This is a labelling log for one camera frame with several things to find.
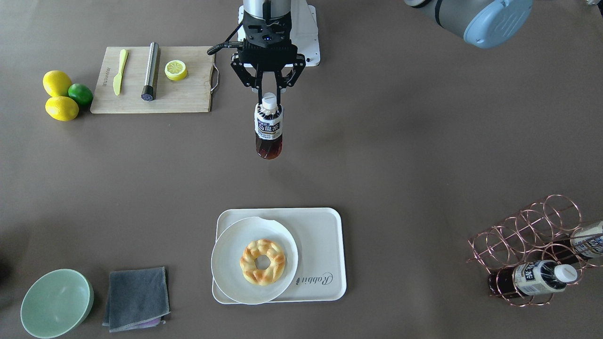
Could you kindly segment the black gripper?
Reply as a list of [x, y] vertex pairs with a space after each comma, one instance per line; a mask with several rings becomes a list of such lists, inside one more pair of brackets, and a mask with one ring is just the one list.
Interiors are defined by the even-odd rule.
[[[276, 72], [277, 105], [281, 105], [281, 93], [295, 85], [306, 66], [306, 57], [298, 54], [298, 48], [292, 44], [290, 32], [292, 19], [283, 16], [271, 21], [243, 17], [243, 28], [246, 38], [243, 45], [237, 48], [238, 59], [232, 59], [230, 65], [246, 87], [258, 95], [257, 103], [262, 102], [263, 71]], [[244, 64], [255, 68], [255, 75], [249, 73]], [[282, 76], [282, 69], [292, 64], [292, 69]]]

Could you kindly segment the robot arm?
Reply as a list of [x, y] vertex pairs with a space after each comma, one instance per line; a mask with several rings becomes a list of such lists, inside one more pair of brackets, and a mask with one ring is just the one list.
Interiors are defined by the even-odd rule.
[[[530, 15], [531, 0], [407, 0], [407, 6], [477, 48], [493, 48], [513, 37]], [[262, 101], [264, 73], [276, 80], [276, 103], [304, 68], [319, 64], [318, 25], [305, 0], [245, 0], [235, 33], [208, 54], [234, 48], [231, 66]]]

